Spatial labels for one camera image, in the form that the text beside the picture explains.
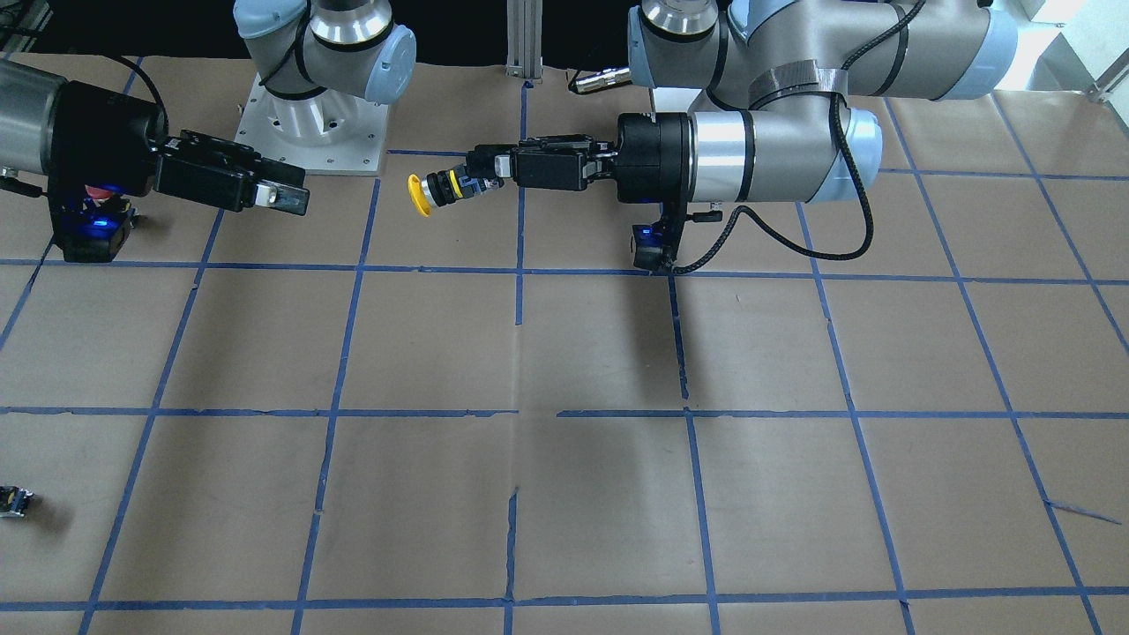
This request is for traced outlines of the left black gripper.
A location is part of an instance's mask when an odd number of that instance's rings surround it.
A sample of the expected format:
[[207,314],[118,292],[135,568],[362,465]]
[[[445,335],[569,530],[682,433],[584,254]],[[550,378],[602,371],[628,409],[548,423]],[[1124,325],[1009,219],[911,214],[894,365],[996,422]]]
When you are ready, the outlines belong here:
[[622,205],[684,205],[691,180],[692,129],[683,113],[625,113],[618,139],[554,134],[517,145],[476,145],[465,155],[471,179],[511,179],[519,186],[585,191],[610,180]]

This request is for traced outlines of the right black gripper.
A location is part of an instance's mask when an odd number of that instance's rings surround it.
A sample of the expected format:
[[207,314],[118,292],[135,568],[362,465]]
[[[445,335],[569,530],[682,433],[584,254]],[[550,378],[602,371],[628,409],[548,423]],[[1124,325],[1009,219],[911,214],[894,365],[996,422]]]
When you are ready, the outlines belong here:
[[65,200],[89,188],[158,191],[230,212],[257,205],[295,216],[305,216],[310,201],[305,169],[205,134],[173,136],[151,101],[78,81],[56,93],[49,180]]

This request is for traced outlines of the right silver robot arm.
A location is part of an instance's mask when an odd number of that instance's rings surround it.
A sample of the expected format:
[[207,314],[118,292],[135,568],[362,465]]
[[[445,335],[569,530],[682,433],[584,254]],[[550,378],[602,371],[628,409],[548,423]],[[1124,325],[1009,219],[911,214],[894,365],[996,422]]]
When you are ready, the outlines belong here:
[[247,145],[172,133],[161,101],[108,90],[3,61],[3,166],[46,176],[49,194],[157,191],[229,212],[264,206],[307,212],[305,172]]

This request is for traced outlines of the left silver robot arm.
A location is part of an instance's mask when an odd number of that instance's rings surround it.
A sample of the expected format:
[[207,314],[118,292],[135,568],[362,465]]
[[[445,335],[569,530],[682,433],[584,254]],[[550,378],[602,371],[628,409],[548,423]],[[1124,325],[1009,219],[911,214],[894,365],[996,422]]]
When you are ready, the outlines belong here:
[[878,176],[878,119],[851,95],[973,101],[1013,63],[1019,29],[988,1],[644,1],[625,18],[629,72],[697,93],[683,112],[622,114],[618,139],[480,145],[452,169],[465,192],[511,181],[583,191],[616,182],[625,205],[824,202]]

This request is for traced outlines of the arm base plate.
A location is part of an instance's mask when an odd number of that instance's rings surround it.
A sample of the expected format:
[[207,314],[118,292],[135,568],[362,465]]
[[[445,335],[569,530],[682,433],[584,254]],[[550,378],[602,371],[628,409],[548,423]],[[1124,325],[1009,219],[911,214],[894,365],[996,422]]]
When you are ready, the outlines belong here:
[[391,111],[335,90],[308,101],[283,101],[255,77],[236,141],[310,176],[378,176]]

